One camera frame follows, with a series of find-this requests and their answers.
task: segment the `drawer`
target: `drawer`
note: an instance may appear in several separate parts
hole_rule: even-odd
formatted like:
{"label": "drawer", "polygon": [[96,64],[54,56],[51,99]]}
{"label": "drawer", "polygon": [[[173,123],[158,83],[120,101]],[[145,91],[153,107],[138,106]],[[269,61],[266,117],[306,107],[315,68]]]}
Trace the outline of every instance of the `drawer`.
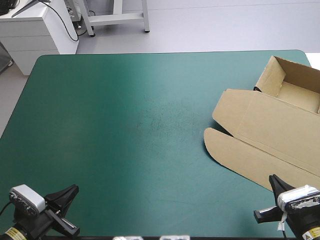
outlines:
{"label": "drawer", "polygon": [[30,75],[37,59],[42,55],[59,54],[58,50],[47,51],[9,51],[9,54],[23,75]]}
{"label": "drawer", "polygon": [[43,20],[1,21],[0,37],[49,36]]}
{"label": "drawer", "polygon": [[57,50],[51,36],[8,36],[0,42],[7,51]]}

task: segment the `table surface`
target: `table surface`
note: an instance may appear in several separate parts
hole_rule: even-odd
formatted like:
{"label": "table surface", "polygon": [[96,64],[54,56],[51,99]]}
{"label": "table surface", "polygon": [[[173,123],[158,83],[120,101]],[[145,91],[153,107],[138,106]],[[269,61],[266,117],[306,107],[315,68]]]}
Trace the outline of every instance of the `table surface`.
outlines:
{"label": "table surface", "polygon": [[0,139],[0,206],[16,185],[77,184],[82,236],[281,237],[253,217],[273,194],[203,141],[222,92],[252,89],[271,55],[309,65],[298,50],[40,57]]}

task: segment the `open cardboard box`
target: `open cardboard box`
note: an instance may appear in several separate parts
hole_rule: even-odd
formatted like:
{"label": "open cardboard box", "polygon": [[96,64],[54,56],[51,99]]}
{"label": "open cardboard box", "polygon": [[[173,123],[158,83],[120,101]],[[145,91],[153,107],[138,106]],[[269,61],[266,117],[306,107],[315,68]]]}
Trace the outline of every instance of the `open cardboard box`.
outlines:
{"label": "open cardboard box", "polygon": [[320,188],[320,71],[272,56],[253,90],[227,89],[212,117],[232,136],[204,131],[223,166],[271,189],[276,174]]}

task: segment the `cardboard flap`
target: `cardboard flap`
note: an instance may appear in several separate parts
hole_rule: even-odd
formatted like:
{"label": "cardboard flap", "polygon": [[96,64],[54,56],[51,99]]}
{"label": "cardboard flap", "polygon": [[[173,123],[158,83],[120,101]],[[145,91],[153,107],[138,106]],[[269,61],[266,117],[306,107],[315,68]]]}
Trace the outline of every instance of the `cardboard flap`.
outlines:
{"label": "cardboard flap", "polygon": [[204,143],[220,164],[272,190],[269,175],[276,174],[294,187],[320,187],[320,178],[213,128],[204,131]]}
{"label": "cardboard flap", "polygon": [[320,176],[320,116],[275,97],[226,90],[213,118],[236,139]]}
{"label": "cardboard flap", "polygon": [[212,113],[213,119],[234,136],[255,94],[252,90],[225,90]]}
{"label": "cardboard flap", "polygon": [[276,97],[285,77],[286,72],[280,66],[277,59],[272,56],[255,87],[265,94]]}

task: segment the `black cable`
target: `black cable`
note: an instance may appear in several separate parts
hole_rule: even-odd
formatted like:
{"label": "black cable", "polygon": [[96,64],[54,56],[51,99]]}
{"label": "black cable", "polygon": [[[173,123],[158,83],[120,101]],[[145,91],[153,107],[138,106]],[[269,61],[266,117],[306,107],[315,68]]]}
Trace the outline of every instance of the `black cable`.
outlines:
{"label": "black cable", "polygon": [[78,35],[76,35],[76,40],[73,39],[73,37],[70,35],[70,33],[69,33],[68,29],[67,29],[67,26],[66,26],[65,22],[63,21],[63,19],[62,19],[61,16],[59,15],[59,13],[58,13],[53,7],[51,7],[50,5],[46,4],[45,2],[43,2],[43,1],[41,1],[41,0],[38,0],[38,1],[39,1],[40,3],[43,3],[44,5],[46,5],[46,6],[49,7],[50,9],[52,9],[52,10],[58,15],[58,17],[60,18],[61,22],[63,23],[63,26],[64,26],[66,32],[68,33],[68,35],[69,35],[69,37],[72,39],[72,41],[74,41],[74,42],[79,41],[79,36],[78,36]]}
{"label": "black cable", "polygon": [[288,240],[285,230],[282,231],[282,234],[283,234],[284,240]]}
{"label": "black cable", "polygon": [[4,210],[10,205],[11,202],[8,202],[6,205],[4,205],[4,207],[2,208],[2,210],[0,211],[0,216],[1,214],[4,212]]}

